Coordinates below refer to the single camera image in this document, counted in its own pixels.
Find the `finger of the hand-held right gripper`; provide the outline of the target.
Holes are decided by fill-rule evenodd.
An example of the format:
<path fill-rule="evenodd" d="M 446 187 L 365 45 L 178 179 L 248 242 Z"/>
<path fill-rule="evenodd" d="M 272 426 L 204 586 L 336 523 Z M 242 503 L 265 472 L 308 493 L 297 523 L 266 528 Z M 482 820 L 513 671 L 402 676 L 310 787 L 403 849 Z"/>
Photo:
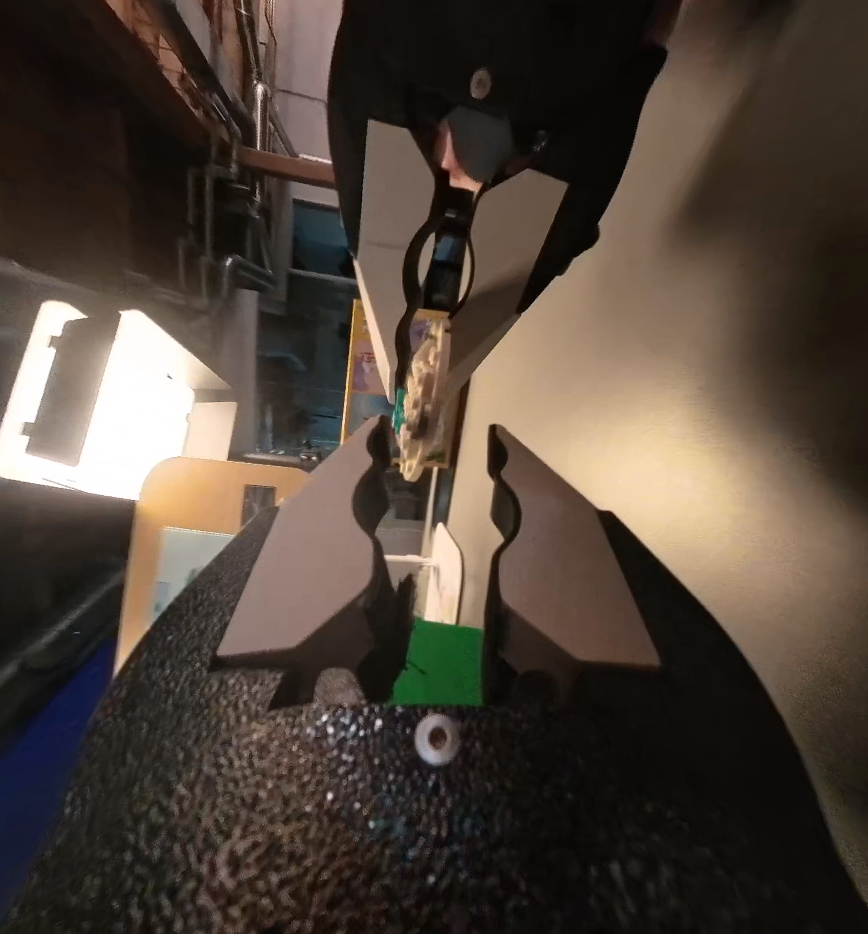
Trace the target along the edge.
<path fill-rule="evenodd" d="M 451 318 L 445 393 L 458 393 L 518 319 L 568 184 L 524 170 L 485 192 L 471 226 L 470 293 Z"/>
<path fill-rule="evenodd" d="M 376 368 L 390 403 L 396 399 L 396 329 L 407 308 L 403 263 L 428 219 L 434 190 L 433 172 L 411 133 L 369 121 L 355 266 Z"/>

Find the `green plastic bin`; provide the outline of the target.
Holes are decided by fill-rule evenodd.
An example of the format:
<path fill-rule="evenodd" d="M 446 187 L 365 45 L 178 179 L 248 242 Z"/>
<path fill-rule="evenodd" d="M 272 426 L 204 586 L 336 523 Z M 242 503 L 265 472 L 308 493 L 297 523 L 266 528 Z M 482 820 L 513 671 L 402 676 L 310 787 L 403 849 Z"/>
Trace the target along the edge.
<path fill-rule="evenodd" d="M 416 618 L 405 665 L 387 703 L 483 706 L 483 651 L 482 629 Z"/>

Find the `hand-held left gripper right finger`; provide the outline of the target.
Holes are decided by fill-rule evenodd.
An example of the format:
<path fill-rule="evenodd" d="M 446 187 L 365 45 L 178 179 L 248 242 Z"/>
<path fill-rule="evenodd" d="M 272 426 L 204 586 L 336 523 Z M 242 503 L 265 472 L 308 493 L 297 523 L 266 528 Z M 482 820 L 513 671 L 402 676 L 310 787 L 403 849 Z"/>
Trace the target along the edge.
<path fill-rule="evenodd" d="M 661 659 L 593 503 L 491 425 L 487 668 L 580 675 L 659 671 Z"/>

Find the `light blue instruction booklet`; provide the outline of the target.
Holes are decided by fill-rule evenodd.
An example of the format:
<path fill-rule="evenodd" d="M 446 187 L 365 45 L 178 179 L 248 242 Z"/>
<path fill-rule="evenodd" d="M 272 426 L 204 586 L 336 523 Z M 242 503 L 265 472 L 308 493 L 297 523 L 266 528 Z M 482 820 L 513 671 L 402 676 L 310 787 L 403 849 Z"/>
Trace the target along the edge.
<path fill-rule="evenodd" d="M 233 534 L 165 527 L 151 599 L 151 622 L 234 538 Z"/>

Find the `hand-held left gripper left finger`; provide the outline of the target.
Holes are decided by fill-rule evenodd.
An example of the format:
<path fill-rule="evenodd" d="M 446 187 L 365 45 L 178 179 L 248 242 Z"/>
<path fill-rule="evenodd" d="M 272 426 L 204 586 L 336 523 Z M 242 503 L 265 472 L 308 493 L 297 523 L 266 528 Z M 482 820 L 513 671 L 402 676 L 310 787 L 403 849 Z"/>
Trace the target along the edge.
<path fill-rule="evenodd" d="M 350 671 L 370 702 L 397 679 L 397 591 L 377 537 L 389 508 L 391 423 L 365 421 L 275 519 L 216 650 L 219 668 L 284 674 L 282 702 L 307 702 L 319 676 Z"/>

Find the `studio light panel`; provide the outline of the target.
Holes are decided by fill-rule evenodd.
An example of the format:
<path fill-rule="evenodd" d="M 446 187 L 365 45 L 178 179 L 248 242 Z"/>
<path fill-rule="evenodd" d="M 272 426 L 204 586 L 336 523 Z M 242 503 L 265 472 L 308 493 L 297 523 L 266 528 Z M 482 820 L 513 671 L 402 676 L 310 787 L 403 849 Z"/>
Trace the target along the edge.
<path fill-rule="evenodd" d="M 136 501 L 149 473 L 225 461 L 235 392 L 146 313 L 40 303 L 0 421 L 0 478 Z"/>

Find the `round white lego plate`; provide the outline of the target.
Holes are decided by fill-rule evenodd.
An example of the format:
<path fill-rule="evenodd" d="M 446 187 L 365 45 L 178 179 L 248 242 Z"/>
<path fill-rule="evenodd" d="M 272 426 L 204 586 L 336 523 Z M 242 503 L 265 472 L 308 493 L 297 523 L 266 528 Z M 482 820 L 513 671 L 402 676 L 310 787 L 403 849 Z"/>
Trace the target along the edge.
<path fill-rule="evenodd" d="M 410 326 L 410 335 L 419 337 L 412 352 L 404 387 L 417 387 L 423 392 L 424 408 L 417 438 L 401 442 L 398 447 L 398 468 L 402 478 L 417 482 L 425 469 L 428 453 L 435 445 L 446 410 L 447 382 L 450 362 L 451 333 L 449 316 L 444 311 L 423 309 Z"/>

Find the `person's right hand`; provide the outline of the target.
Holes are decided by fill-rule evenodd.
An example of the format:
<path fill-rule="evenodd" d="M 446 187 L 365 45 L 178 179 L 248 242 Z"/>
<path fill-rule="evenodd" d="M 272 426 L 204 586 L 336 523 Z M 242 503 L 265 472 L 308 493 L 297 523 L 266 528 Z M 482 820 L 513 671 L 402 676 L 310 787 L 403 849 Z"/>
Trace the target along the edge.
<path fill-rule="evenodd" d="M 446 120 L 440 122 L 434 146 L 435 161 L 448 178 L 450 187 L 471 193 L 478 193 L 482 182 L 471 177 L 460 163 L 453 146 L 452 131 Z"/>

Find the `yellow lego box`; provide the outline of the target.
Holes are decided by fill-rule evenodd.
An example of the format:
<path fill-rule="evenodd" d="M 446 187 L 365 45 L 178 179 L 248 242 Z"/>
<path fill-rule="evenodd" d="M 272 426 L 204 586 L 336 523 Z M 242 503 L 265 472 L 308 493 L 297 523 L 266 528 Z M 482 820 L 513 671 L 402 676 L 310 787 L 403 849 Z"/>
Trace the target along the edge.
<path fill-rule="evenodd" d="M 426 466 L 439 469 L 454 467 L 462 437 L 468 388 L 463 388 L 450 403 L 443 418 Z M 396 406 L 385 395 L 380 369 L 372 348 L 370 328 L 362 302 L 354 299 L 347 354 L 343 421 L 340 442 L 344 444 L 363 423 L 376 415 L 386 415 L 392 422 Z"/>

